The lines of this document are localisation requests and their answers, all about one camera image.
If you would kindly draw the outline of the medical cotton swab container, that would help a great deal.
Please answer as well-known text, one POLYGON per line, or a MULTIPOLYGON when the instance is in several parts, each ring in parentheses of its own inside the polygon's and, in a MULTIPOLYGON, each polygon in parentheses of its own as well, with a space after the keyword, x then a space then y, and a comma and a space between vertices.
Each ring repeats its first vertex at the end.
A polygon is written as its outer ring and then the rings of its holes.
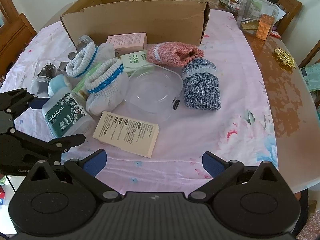
POLYGON ((75 134, 88 138, 96 127, 83 100, 68 87, 61 88, 42 106, 42 114, 55 138, 75 134))

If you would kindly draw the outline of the green C&S tissue pack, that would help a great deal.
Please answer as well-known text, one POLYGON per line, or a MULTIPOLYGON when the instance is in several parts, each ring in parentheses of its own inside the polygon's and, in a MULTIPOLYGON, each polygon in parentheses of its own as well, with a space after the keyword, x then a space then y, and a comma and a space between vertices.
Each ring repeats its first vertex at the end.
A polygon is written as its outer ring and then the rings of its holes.
POLYGON ((137 69, 141 67, 153 67, 154 65, 146 60, 147 51, 137 51, 120 56, 120 60, 124 66, 124 72, 131 76, 137 69))

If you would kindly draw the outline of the orange pill blister pack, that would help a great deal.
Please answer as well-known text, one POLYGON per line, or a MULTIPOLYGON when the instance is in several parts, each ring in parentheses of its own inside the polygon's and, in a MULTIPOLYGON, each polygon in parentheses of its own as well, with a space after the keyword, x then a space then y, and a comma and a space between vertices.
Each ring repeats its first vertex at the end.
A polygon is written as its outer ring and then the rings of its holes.
POLYGON ((273 16, 262 14, 259 20, 259 25, 257 28, 257 32, 255 33, 255 36, 265 41, 269 35, 270 30, 272 29, 273 22, 274 22, 273 16))

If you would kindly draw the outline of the brown cardboard box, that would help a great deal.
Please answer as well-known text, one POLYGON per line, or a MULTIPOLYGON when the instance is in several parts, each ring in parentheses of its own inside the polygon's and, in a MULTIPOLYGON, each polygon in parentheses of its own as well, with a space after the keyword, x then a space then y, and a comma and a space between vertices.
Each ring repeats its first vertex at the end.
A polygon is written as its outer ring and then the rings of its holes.
POLYGON ((111 35, 146 33, 149 44, 199 45, 209 14, 208 0, 78 0, 60 20, 74 44, 82 35, 101 44, 111 35))

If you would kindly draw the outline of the blue white round bottle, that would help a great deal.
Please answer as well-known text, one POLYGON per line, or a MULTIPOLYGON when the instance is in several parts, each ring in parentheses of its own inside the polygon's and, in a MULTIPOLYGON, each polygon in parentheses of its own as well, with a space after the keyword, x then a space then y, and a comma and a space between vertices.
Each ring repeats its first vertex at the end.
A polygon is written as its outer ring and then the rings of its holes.
POLYGON ((63 74, 57 75, 53 79, 50 80, 48 85, 48 95, 52 97, 56 92, 58 92, 61 88, 67 87, 69 89, 73 89, 72 83, 69 78, 63 74))

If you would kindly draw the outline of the pink cardboard box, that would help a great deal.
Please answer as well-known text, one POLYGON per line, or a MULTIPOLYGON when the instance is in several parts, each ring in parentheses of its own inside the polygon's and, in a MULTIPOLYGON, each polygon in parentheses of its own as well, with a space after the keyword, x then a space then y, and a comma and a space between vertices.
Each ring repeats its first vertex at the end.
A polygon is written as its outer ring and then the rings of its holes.
POLYGON ((113 45, 116 56, 146 50, 148 44, 146 33, 112 35, 106 42, 113 45))

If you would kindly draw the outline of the wooden chair left side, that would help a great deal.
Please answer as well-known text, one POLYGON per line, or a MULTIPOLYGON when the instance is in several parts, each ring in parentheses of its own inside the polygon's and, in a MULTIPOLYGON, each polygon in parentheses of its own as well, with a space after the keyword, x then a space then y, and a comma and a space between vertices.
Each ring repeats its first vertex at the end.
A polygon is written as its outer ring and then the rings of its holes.
POLYGON ((36 31, 25 14, 18 13, 12 0, 1 0, 1 76, 6 75, 21 52, 36 35, 36 31))

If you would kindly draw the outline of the beige printed carton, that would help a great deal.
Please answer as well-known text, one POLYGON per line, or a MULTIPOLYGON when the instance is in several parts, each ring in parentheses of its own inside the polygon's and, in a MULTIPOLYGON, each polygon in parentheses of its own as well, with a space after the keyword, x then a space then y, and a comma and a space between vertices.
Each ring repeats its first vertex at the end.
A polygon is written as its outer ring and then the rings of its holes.
POLYGON ((103 112, 93 138, 123 151, 151 158, 158 134, 157 124, 103 112))

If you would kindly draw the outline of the white sock blue band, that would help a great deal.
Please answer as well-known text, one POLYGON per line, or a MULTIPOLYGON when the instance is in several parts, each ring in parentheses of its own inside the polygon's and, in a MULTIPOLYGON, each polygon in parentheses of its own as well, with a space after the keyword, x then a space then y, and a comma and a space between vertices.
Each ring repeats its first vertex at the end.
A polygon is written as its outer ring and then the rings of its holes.
POLYGON ((89 93, 86 110, 96 116, 113 111, 124 100, 128 84, 129 77, 120 59, 104 62, 85 81, 89 93))

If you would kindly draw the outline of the pink knitted sock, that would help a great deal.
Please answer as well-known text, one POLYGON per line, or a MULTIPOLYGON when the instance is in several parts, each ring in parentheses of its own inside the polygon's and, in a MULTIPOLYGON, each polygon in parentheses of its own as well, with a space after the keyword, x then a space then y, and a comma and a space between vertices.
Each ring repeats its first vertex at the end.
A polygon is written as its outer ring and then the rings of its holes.
POLYGON ((204 51, 192 44, 163 42, 151 46, 146 60, 159 66, 185 67, 196 58, 204 57, 204 51))

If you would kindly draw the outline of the clear jar dark tea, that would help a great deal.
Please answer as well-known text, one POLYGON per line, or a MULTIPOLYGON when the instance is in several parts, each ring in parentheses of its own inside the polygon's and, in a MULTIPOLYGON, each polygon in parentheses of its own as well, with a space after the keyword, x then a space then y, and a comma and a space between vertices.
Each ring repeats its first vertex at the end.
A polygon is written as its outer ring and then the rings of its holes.
POLYGON ((62 71, 57 68, 54 64, 48 62, 46 63, 39 74, 37 74, 31 83, 31 92, 38 97, 48 98, 48 86, 54 77, 62 74, 62 71))

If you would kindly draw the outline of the clear jar brown contents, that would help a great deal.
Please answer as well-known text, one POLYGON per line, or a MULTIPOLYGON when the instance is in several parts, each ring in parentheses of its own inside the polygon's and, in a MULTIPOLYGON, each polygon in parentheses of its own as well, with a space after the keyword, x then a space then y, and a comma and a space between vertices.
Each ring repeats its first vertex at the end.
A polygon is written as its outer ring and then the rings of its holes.
POLYGON ((76 45, 75 49, 76 49, 76 52, 73 52, 71 51, 69 54, 68 54, 68 59, 71 61, 72 59, 75 58, 76 54, 79 53, 83 48, 85 48, 85 46, 87 46, 90 42, 94 42, 92 40, 91 37, 89 37, 88 35, 82 35, 80 38, 79 38, 79 43, 76 45))

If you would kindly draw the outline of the white sock blue stripe roll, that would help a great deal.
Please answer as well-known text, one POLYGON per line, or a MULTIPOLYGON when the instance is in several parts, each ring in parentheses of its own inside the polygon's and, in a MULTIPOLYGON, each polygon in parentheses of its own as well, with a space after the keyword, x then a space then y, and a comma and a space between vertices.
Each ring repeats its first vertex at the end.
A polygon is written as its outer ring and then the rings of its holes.
POLYGON ((116 52, 113 44, 102 43, 96 46, 94 42, 89 42, 75 58, 66 66, 66 73, 73 78, 79 78, 86 74, 91 68, 99 63, 115 58, 116 52))

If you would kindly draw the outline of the blue knitted sock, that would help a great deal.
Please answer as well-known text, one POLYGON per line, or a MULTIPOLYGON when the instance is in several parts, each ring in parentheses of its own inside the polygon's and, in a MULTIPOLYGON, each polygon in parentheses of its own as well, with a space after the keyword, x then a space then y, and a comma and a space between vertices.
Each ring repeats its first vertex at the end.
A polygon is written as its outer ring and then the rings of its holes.
POLYGON ((182 69, 184 103, 189 108, 217 111, 221 107, 216 66, 195 58, 182 69))

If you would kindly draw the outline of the clear plastic bowl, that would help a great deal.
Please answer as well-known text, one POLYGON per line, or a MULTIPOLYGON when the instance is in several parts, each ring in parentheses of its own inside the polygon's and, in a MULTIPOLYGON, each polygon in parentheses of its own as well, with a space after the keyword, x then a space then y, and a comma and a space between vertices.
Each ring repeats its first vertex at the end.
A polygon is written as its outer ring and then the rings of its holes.
POLYGON ((124 100, 133 118, 160 124, 178 108, 183 80, 175 71, 153 65, 141 67, 129 77, 124 100))

